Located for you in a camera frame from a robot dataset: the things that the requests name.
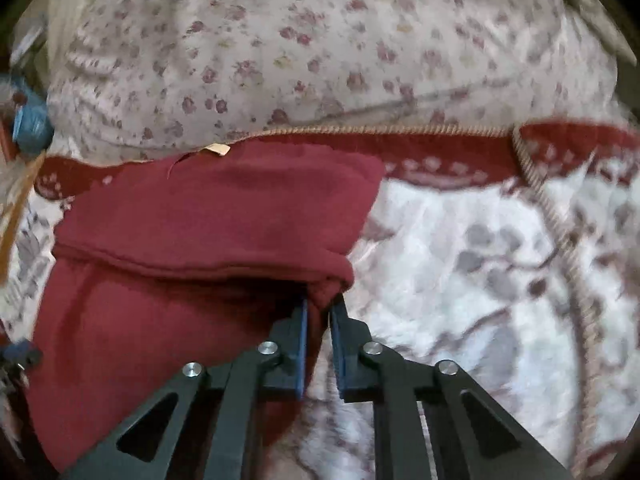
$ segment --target fabric fold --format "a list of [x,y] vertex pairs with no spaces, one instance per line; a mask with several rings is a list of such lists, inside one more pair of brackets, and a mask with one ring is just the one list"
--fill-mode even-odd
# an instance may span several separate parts
[[[129,166],[78,196],[56,227],[34,333],[45,357],[28,391],[54,466],[70,466],[184,363],[228,362],[258,344],[302,294],[310,372],[384,172],[372,156],[254,141]],[[270,407],[268,440],[292,408]]]

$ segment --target paper tag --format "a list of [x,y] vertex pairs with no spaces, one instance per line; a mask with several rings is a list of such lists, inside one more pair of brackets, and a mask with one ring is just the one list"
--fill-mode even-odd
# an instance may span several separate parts
[[220,156],[225,156],[230,149],[231,147],[227,146],[226,144],[218,144],[216,142],[203,148],[203,150],[209,150],[210,152],[217,153]]

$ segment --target metal screw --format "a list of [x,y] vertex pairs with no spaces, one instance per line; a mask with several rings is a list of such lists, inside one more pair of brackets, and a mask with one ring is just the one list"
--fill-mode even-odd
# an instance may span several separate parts
[[187,363],[182,367],[182,373],[187,377],[197,377],[202,373],[200,363]]
[[446,359],[438,363],[438,370],[440,370],[440,373],[445,375],[455,375],[458,373],[460,368],[455,364],[455,362]]
[[277,343],[273,341],[263,341],[258,345],[258,352],[263,355],[275,354],[278,351]]
[[375,341],[369,341],[368,343],[364,343],[362,347],[365,354],[369,355],[380,355],[382,354],[382,345]]

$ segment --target bed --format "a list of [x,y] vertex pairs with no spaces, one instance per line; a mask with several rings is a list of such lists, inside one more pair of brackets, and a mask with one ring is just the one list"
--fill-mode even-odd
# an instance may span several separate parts
[[[603,471],[640,413],[638,147],[624,132],[632,117],[614,93],[610,51],[632,53],[613,22],[594,7],[590,20],[565,0],[247,1],[206,0],[205,10],[183,0],[89,6],[50,86],[56,135],[0,296],[8,337],[30,338],[54,265],[53,227],[76,192],[116,178],[113,164],[232,146],[263,128],[429,125],[423,133],[436,135],[426,151],[381,154],[388,178],[350,254],[350,315],[407,358],[459,362],[569,466],[584,355],[558,245],[522,168],[490,150],[478,157],[472,135],[496,128],[487,131],[508,147],[508,126],[530,121],[527,153],[580,241],[580,272],[596,298],[601,398],[582,466]],[[133,18],[139,6],[144,19]],[[152,20],[166,12],[175,19],[162,30]],[[159,30],[144,37],[145,27]],[[223,54],[191,57],[207,30],[219,32]],[[118,34],[136,43],[103,41]],[[344,55],[332,57],[332,48]],[[163,83],[147,84],[149,74]],[[471,135],[452,144],[444,134],[457,128]],[[78,173],[69,158],[90,166]],[[303,415],[271,450],[268,476],[372,475],[371,413],[339,402],[330,363],[327,340]]]

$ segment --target maroon sweater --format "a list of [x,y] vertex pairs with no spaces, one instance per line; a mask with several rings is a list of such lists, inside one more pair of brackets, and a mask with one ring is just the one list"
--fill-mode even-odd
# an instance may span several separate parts
[[[372,156],[251,140],[127,166],[78,196],[55,231],[28,390],[53,465],[72,465],[183,364],[258,344],[301,286],[311,367],[383,175]],[[293,415],[273,407],[271,440]]]

